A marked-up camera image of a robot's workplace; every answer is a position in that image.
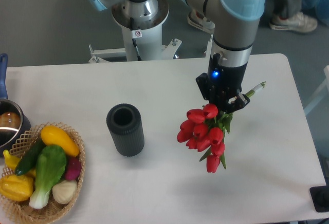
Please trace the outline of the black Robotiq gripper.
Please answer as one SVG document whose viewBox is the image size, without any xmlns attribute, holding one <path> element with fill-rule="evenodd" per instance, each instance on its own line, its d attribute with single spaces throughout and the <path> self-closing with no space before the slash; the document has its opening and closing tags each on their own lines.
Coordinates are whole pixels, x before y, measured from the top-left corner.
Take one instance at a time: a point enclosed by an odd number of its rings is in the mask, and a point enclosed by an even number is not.
<svg viewBox="0 0 329 224">
<path fill-rule="evenodd" d="M 209 61 L 207 73 L 196 78 L 204 100 L 217 106 L 224 106 L 225 113 L 243 109 L 250 103 L 250 98 L 242 93 L 242 80 L 247 64 L 238 67 L 224 66 L 224 57 L 214 54 Z"/>
</svg>

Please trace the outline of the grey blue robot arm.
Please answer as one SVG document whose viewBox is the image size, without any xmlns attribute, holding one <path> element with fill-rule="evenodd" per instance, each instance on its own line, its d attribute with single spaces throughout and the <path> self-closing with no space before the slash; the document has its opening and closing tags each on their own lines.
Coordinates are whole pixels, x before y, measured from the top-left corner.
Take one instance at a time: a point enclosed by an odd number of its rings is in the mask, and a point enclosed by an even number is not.
<svg viewBox="0 0 329 224">
<path fill-rule="evenodd" d="M 122 29 L 128 61 L 159 60 L 162 24 L 169 14 L 166 0 L 89 0 L 99 11 L 111 10 Z M 196 81 L 205 100 L 223 113 L 244 108 L 249 98 L 242 80 L 265 0 L 182 0 L 214 23 L 207 73 Z"/>
</svg>

